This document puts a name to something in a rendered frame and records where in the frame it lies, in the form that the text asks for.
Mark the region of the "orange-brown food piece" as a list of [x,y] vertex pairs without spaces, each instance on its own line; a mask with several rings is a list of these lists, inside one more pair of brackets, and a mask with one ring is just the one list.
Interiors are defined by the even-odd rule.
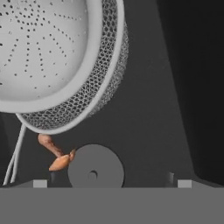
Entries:
[[61,148],[54,144],[53,139],[49,135],[39,134],[38,142],[56,157],[49,167],[50,172],[57,172],[65,169],[75,158],[76,149],[65,154]]

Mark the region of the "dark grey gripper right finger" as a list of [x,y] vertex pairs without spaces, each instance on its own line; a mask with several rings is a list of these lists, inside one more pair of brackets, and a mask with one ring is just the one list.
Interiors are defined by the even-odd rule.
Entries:
[[222,185],[200,178],[178,178],[173,172],[166,173],[165,186],[168,188],[222,188]]

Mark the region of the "white perforated colander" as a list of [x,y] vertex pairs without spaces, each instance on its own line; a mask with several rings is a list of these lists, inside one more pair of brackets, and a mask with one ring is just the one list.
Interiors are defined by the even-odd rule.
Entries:
[[91,73],[102,0],[0,0],[0,112],[49,109]]

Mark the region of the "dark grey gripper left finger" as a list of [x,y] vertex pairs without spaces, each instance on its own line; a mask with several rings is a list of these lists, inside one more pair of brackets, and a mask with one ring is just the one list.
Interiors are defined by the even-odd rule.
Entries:
[[56,172],[50,171],[46,178],[16,178],[16,181],[6,186],[16,188],[51,188],[55,187],[54,182]]

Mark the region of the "grey disc with hole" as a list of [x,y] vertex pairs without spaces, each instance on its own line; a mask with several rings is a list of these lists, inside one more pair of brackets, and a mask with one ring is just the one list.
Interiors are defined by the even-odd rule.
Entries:
[[124,169],[119,157],[109,148],[87,144],[75,152],[68,167],[73,187],[119,188],[123,186]]

